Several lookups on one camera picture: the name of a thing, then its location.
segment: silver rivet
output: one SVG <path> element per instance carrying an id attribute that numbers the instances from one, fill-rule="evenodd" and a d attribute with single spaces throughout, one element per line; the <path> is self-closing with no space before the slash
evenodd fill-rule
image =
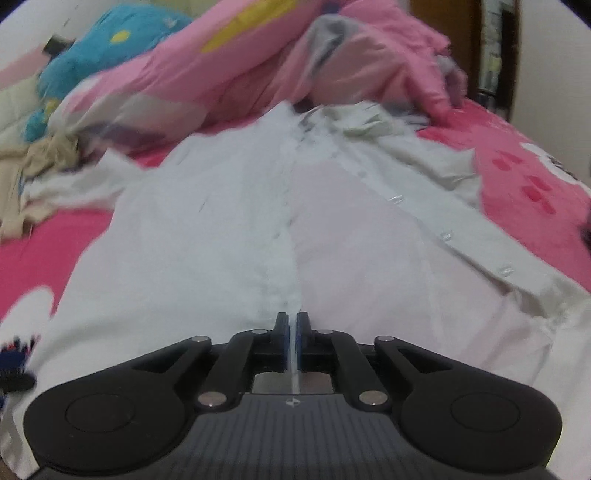
<path id="1" fill-rule="evenodd" d="M 388 401 L 388 396 L 379 390 L 368 390 L 359 396 L 361 403 L 375 407 L 377 405 L 384 405 Z"/>
<path id="2" fill-rule="evenodd" d="M 515 270 L 513 270 L 513 267 L 510 265 L 505 265 L 504 267 L 501 267 L 499 269 L 499 274 L 501 275 L 501 277 L 508 277 L 509 275 L 511 275 Z"/>
<path id="3" fill-rule="evenodd" d="M 198 396 L 197 400 L 206 407 L 219 407 L 226 403 L 228 398 L 220 392 L 205 392 Z"/>

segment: pink bed sheet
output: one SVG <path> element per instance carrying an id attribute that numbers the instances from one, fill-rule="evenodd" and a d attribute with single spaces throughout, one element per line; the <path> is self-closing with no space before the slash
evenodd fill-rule
<path id="1" fill-rule="evenodd" d="M 524 149 L 523 142 L 531 143 L 527 137 L 471 101 L 452 112 L 448 127 L 431 127 L 420 136 L 461 150 L 475 148 L 487 217 L 533 254 L 591 291 L 591 255 L 579 234 L 589 210 L 589 196 L 581 187 L 557 178 Z M 156 167 L 171 148 L 141 155 L 136 161 Z M 53 291 L 55 311 L 78 258 L 110 221 L 110 213 L 97 210 L 59 212 L 37 227 L 30 238 L 1 246 L 0 317 L 39 286 Z"/>

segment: bed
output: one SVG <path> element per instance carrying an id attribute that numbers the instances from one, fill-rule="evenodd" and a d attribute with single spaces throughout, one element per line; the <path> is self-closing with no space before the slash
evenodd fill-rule
<path id="1" fill-rule="evenodd" d="M 114 213 L 62 210 L 0 247 L 2 340 L 41 339 L 38 386 L 2 419 L 5 462 L 34 471 L 22 415 L 44 390 L 305 310 L 315 328 L 394 335 L 538 388 L 564 420 L 550 468 L 587 479 L 589 189 L 470 100 L 417 135 L 374 104 L 257 117 L 130 153 L 147 170 Z"/>

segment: pink fabric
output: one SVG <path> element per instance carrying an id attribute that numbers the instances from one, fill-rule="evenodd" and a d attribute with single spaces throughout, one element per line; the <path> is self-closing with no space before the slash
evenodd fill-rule
<path id="1" fill-rule="evenodd" d="M 203 51 L 256 1 L 223 0 L 153 51 L 91 77 L 50 128 L 77 134 L 87 151 L 130 153 L 306 96 L 316 104 L 415 104 L 445 122 L 452 106 L 435 55 L 449 41 L 395 1 L 344 0 L 339 15 L 321 18 L 323 0 L 301 1 Z"/>
<path id="2" fill-rule="evenodd" d="M 591 254 L 580 237 L 589 195 L 551 173 L 521 144 L 532 141 L 467 100 L 449 127 L 419 133 L 452 148 L 476 149 L 485 215 L 537 257 L 591 291 Z"/>
<path id="3" fill-rule="evenodd" d="M 43 46 L 31 50 L 8 67 L 0 70 L 0 90 L 40 72 L 48 61 L 49 57 L 43 53 Z"/>

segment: yellow spot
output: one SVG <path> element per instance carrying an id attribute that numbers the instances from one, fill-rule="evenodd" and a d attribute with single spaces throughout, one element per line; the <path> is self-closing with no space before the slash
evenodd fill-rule
<path id="1" fill-rule="evenodd" d="M 298 0 L 256 0 L 219 30 L 203 46 L 201 52 L 211 52 L 238 35 L 291 12 L 297 5 Z"/>
<path id="2" fill-rule="evenodd" d="M 111 43 L 123 43 L 131 36 L 129 30 L 121 30 L 111 37 Z"/>
<path id="3" fill-rule="evenodd" d="M 49 117 L 60 106 L 60 103 L 61 101 L 57 98 L 48 98 L 45 100 L 45 108 L 43 109 L 43 120 L 45 120 L 45 123 L 49 121 Z"/>

